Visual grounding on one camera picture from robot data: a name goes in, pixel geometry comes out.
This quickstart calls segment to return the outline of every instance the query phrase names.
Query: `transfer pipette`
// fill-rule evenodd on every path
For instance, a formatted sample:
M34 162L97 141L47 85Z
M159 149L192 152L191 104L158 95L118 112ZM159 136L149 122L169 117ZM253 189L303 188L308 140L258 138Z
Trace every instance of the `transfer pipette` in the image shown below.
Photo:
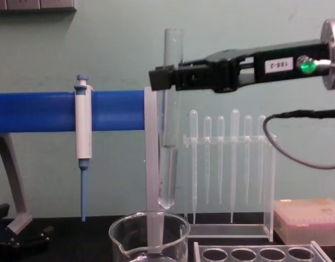
M244 119L244 137L245 137L245 153L244 153L244 180L245 180L245 203L249 201L249 179L250 179L250 142L253 129L253 119L247 115Z
M233 214L235 208L235 193L237 182L237 137L239 136L239 110L233 109L231 113L231 223L233 223Z
M222 178L223 178L223 140L224 140L225 122L224 117L217 118L217 137L218 137L218 190L220 204L222 204Z
M193 209L193 224L195 224L197 192L198 192L198 165L197 165L197 145L198 145L198 112L192 110L189 113L189 132L192 144L192 209Z
M258 183L259 183L259 200L261 203L262 199L262 184L264 179L264 148L265 148L265 137L263 131L263 123L266 117L264 115L260 115L257 119L257 136L259 138L259 163L258 163Z
M204 118L204 139L205 139L205 194L206 203L209 204L210 187L210 142L211 142L212 119L209 116Z

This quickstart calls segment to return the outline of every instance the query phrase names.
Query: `micropipette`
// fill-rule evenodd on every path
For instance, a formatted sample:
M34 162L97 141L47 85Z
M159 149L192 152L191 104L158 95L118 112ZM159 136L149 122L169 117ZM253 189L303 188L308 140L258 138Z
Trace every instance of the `micropipette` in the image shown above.
M86 220L87 170L92 158L92 87L87 84L88 76L78 75L75 89L75 134L76 157L81 176L81 221Z
M233 214L235 208L235 193L237 179L237 137L239 136L239 110L233 109L231 113L231 223L233 223Z
M222 178L223 178L223 140L224 140L225 122L224 117L217 118L217 137L218 137L218 187L220 204L222 204Z
M192 209L193 209L193 224L195 224L197 192L198 192L198 112L192 110L189 113L189 132L192 145Z
M204 118L204 139L205 139L205 187L206 204L209 204L210 187L210 142L212 135L212 119L210 116Z
M259 163L258 163L258 182L259 182L259 200L261 203L262 199L262 184L264 179L264 148L265 148L265 137L263 132L263 124L266 117L260 115L257 120L257 136L259 138Z
M245 137L245 153L244 153L244 180L245 180L245 203L249 201L249 179L250 179L250 142L253 129L253 119L247 115L244 119L244 137Z

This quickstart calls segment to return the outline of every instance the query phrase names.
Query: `white stand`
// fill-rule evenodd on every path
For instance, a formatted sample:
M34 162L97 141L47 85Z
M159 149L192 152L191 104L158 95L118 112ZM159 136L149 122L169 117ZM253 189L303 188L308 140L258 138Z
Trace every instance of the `white stand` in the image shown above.
M159 142L157 93L145 88L145 139L146 139L146 189L147 212L159 211ZM161 245L164 216L156 213L147 215L147 240L149 247ZM150 253L160 253L152 249Z
M0 155L9 179L17 213L8 228L17 235L32 221L32 216L27 209L25 192L10 134L0 134Z

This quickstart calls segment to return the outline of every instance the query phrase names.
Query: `light green wall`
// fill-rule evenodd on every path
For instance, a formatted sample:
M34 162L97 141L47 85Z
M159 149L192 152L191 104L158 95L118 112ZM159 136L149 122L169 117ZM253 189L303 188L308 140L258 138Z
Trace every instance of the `light green wall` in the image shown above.
M318 38L323 21L333 17L335 0L79 0L75 15L0 17L0 92L72 91L79 73L91 76L95 90L143 89L147 72L162 64L167 27L185 29L184 58L194 59L223 49ZM256 117L335 108L335 91L327 92L321 79L263 84L225 95L205 91L182 96L185 121L191 109L200 117L228 116L233 108ZM283 121L270 128L297 156L335 162L335 121ZM182 129L188 131L187 123ZM32 214L78 216L74 134L13 138ZM89 215L144 210L144 133L95 133L93 145ZM316 171L278 157L276 197L335 198L335 171ZM13 202L0 163L3 201ZM200 206L201 211L226 208Z

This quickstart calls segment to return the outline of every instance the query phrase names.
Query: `clear liquid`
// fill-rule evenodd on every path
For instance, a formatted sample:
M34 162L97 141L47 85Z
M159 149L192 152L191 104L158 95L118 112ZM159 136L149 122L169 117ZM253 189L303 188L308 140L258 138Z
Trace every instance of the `clear liquid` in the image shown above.
M165 257L161 254L144 254L130 262L177 262L175 259Z
M175 203L177 146L161 147L159 157L159 204L168 210Z

